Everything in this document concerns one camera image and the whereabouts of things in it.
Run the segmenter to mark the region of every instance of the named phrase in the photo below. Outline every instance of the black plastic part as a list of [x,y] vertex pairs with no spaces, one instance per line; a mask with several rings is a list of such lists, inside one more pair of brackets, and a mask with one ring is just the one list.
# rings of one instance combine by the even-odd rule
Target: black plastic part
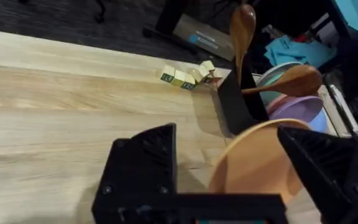
[[[103,200],[106,206],[99,210],[106,214],[106,221],[101,222],[103,224],[194,224],[195,220],[264,220],[274,224],[288,223],[285,206],[279,195],[107,195]],[[122,216],[112,216],[112,211],[120,208],[124,211]]]
[[218,88],[218,96],[228,130],[235,135],[257,123],[269,120],[259,93],[252,95],[241,93],[242,88],[256,87],[245,60],[242,67],[241,87],[237,81],[236,69],[233,69]]
[[167,124],[114,141],[92,206],[96,224],[288,223],[279,195],[177,194],[175,132]]
[[289,127],[277,136],[322,220],[358,223],[358,139]]

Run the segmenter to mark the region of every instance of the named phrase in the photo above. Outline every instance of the wooden table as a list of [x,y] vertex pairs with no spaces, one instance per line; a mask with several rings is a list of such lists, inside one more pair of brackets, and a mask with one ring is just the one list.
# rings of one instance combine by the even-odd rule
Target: wooden table
[[[209,88],[160,81],[166,64],[195,66],[0,32],[0,223],[93,223],[112,141],[169,122],[178,189],[204,192],[227,139]],[[305,191],[293,203],[290,220],[318,220]]]

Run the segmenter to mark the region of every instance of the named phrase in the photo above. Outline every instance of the blue cloth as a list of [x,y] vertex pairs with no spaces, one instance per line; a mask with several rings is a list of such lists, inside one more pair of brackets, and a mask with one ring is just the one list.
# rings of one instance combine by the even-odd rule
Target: blue cloth
[[272,65],[297,61],[317,68],[335,55],[336,49],[330,49],[317,41],[298,43],[290,40],[286,35],[268,44],[265,53],[265,57]]
[[358,30],[358,0],[335,0],[347,25]]

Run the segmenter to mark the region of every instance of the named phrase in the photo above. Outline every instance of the wooden block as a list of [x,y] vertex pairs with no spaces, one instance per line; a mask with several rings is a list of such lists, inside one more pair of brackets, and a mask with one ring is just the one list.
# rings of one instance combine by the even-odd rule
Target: wooden block
[[192,90],[196,87],[196,80],[190,74],[186,74],[185,82],[181,87],[186,90]]
[[201,65],[204,66],[210,72],[215,71],[215,66],[210,60],[204,61],[203,63],[201,63]]
[[197,69],[194,69],[190,75],[192,75],[198,83],[201,83],[209,75],[209,71],[203,65],[200,65]]
[[161,72],[160,79],[167,83],[171,83],[174,78],[175,78],[175,69],[169,65],[164,66]]
[[186,80],[186,73],[175,70],[175,78],[173,78],[171,84],[174,86],[182,86]]

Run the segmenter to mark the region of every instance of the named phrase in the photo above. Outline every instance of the wooden plate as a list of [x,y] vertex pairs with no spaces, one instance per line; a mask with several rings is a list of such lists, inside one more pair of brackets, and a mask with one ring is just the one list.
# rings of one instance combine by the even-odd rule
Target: wooden plate
[[281,194],[289,202],[302,188],[277,138],[280,125],[309,129],[296,119],[266,121],[238,135],[214,167],[209,191],[223,193]]

